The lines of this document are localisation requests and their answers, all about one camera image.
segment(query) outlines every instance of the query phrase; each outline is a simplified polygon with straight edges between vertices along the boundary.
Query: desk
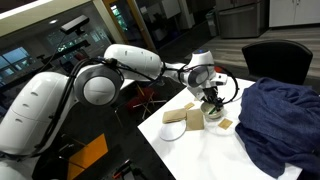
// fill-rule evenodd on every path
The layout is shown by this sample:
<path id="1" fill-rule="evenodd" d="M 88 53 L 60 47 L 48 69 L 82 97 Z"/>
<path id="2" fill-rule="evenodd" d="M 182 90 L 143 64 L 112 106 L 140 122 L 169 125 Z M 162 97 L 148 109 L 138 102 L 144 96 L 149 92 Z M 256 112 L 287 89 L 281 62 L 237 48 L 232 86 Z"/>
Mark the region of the desk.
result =
<path id="1" fill-rule="evenodd" d="M 238 83 L 240 90 L 235 98 L 238 100 L 224 107 L 224 117 L 233 121 L 228 130 L 217 127 L 218 122 L 209 123 L 204 120 L 204 130 L 186 131 L 175 141 L 163 141 L 159 137 L 159 132 L 165 111 L 183 108 L 189 102 L 195 104 L 192 109 L 200 108 L 201 102 L 194 101 L 194 96 L 187 89 L 182 90 L 138 126 L 177 180 L 273 179 L 252 163 L 244 144 L 235 132 L 235 127 L 239 123 L 243 89 L 253 82 L 238 79 Z M 219 97 L 229 100 L 233 96 L 235 86 L 229 78 L 227 85 L 218 89 Z M 279 180 L 297 179 L 300 173 L 301 168 L 286 164 L 285 173 Z"/>

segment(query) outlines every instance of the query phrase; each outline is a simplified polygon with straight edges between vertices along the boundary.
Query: black cable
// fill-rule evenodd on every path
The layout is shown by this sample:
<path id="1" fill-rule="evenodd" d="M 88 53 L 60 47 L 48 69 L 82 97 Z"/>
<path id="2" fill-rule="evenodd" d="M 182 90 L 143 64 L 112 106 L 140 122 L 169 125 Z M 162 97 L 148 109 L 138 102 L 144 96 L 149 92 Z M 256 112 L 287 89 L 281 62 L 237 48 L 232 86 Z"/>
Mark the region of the black cable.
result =
<path id="1" fill-rule="evenodd" d="M 76 79 L 77 74 L 79 73 L 80 69 L 84 65 L 88 64 L 89 62 L 90 62 L 90 60 L 88 60 L 88 59 L 82 60 L 78 64 L 76 64 L 76 66 L 73 68 L 73 70 L 70 73 L 70 77 L 66 83 L 66 86 L 63 90 L 63 93 L 62 93 L 62 96 L 61 96 L 60 101 L 58 103 L 55 114 L 52 117 L 52 120 L 51 120 L 50 124 L 48 125 L 43 138 L 41 139 L 40 143 L 35 146 L 35 150 L 30 155 L 23 156 L 22 158 L 19 158 L 18 161 L 21 161 L 21 160 L 24 160 L 24 159 L 27 159 L 30 157 L 36 157 L 36 156 L 42 155 L 42 153 L 44 151 L 40 152 L 40 150 L 47 144 L 47 141 L 51 137 L 53 131 L 55 130 L 55 128 L 60 120 L 61 114 L 62 114 L 64 107 L 67 103 L 67 100 L 68 100 L 69 95 L 71 93 L 71 90 L 73 88 L 73 83 Z"/>
<path id="2" fill-rule="evenodd" d="M 123 63 L 121 63 L 121 62 L 119 62 L 119 61 L 118 61 L 118 63 L 121 65 L 121 66 L 117 66 L 117 68 L 119 68 L 119 69 L 131 71 L 131 72 L 134 72 L 134 73 L 136 73 L 136 74 L 139 74 L 139 75 L 145 77 L 146 79 L 148 79 L 148 80 L 151 81 L 151 82 L 156 81 L 155 79 L 152 79 L 151 77 L 149 77 L 149 76 L 147 76 L 147 75 L 145 75 L 145 74 L 143 74 L 143 73 L 140 73 L 139 71 L 136 71 L 136 70 L 132 69 L 130 66 L 128 66 L 128 65 L 126 65 L 126 64 L 123 64 Z"/>
<path id="3" fill-rule="evenodd" d="M 65 38 L 66 36 L 67 36 L 67 35 L 65 34 L 65 35 L 62 37 L 62 39 L 60 40 L 60 42 L 59 42 L 59 44 L 58 44 L 58 47 L 55 49 L 55 51 L 54 51 L 53 55 L 51 56 L 50 60 L 49 60 L 38 72 L 41 72 L 45 67 L 47 67 L 47 66 L 50 64 L 50 62 L 51 62 L 52 59 L 54 58 L 54 55 L 57 54 L 57 51 L 58 51 L 58 49 L 59 49 L 59 46 L 61 45 L 61 43 L 63 42 L 63 40 L 64 40 L 64 38 Z"/>
<path id="4" fill-rule="evenodd" d="M 222 104 L 227 104 L 227 103 L 230 103 L 234 100 L 234 98 L 238 95 L 238 91 L 239 91 L 239 85 L 238 85 L 238 81 L 237 79 L 234 77 L 234 75 L 229 71 L 227 70 L 226 68 L 222 67 L 222 66 L 216 66 L 216 67 L 219 67 L 221 68 L 223 71 L 225 71 L 227 73 L 228 76 L 230 76 L 235 84 L 235 92 L 234 92 L 234 95 L 233 97 L 227 101 L 227 102 L 223 102 Z"/>

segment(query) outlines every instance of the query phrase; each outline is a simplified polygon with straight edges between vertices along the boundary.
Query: blue cloth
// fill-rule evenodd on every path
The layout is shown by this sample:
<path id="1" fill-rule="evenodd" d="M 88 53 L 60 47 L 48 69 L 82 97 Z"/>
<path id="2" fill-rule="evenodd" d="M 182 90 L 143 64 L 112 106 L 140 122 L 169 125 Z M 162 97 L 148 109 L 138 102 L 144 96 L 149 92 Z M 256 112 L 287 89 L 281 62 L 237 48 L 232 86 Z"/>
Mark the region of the blue cloth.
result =
<path id="1" fill-rule="evenodd" d="M 320 97 L 311 87 L 261 78 L 242 95 L 236 132 L 252 162 L 274 178 L 285 163 L 320 173 Z"/>

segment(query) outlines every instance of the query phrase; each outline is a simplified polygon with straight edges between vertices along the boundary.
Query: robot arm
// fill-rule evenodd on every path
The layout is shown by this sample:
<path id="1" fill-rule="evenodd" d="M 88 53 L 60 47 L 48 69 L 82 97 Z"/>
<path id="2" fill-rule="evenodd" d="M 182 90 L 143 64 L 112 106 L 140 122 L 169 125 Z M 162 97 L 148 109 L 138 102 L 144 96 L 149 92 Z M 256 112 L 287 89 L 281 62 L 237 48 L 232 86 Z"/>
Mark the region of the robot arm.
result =
<path id="1" fill-rule="evenodd" d="M 29 81 L 0 124 L 2 156 L 30 158 L 35 151 L 47 149 L 75 103 L 88 106 L 111 104 L 117 99 L 124 79 L 155 82 L 162 76 L 169 77 L 187 86 L 198 99 L 211 103 L 215 103 L 213 100 L 217 98 L 216 86 L 227 81 L 226 75 L 213 70 L 213 58 L 209 51 L 193 53 L 188 65 L 169 64 L 148 50 L 115 44 L 106 50 L 103 58 L 97 60 L 99 64 L 82 67 L 76 76 L 44 72 Z M 39 143 L 51 126 L 52 117 L 56 116 L 57 109 L 61 109 L 59 98 L 69 86 L 71 78 L 75 78 L 75 81 L 72 81 L 70 93 L 64 97 L 66 103 L 57 116 L 59 121 L 51 137 L 39 149 Z M 0 174 L 14 171 L 15 165 L 4 163 L 5 168 L 2 168 L 0 163 Z"/>

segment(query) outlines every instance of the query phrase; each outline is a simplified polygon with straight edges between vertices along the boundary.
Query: wooden block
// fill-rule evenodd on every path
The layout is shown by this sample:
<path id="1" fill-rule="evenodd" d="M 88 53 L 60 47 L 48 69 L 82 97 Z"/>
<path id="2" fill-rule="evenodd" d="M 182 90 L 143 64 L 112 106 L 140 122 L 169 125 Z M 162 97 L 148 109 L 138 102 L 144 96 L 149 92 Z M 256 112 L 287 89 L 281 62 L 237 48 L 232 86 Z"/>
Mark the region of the wooden block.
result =
<path id="1" fill-rule="evenodd" d="M 224 119 L 218 124 L 218 126 L 221 127 L 222 129 L 227 130 L 231 124 L 232 124 L 232 121 L 228 119 Z"/>
<path id="2" fill-rule="evenodd" d="M 163 113 L 162 123 L 177 122 L 186 119 L 187 110 L 185 108 L 167 111 Z"/>
<path id="3" fill-rule="evenodd" d="M 189 104 L 185 105 L 184 108 L 186 110 L 189 110 L 190 108 L 192 108 L 194 106 L 194 104 L 192 102 L 190 102 Z"/>
<path id="4" fill-rule="evenodd" d="M 187 131 L 204 129 L 203 114 L 200 109 L 187 111 Z"/>

